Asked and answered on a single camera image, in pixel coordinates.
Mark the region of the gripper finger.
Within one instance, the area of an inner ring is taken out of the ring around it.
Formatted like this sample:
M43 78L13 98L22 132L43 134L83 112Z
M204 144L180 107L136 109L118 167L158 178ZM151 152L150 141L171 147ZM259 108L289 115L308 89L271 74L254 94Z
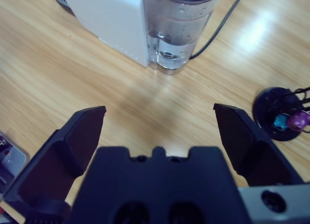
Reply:
M41 146L4 194L27 224L62 224L71 207L65 199L98 146L106 108L75 112Z
M297 185L303 179L245 110L214 104L222 145L249 186Z

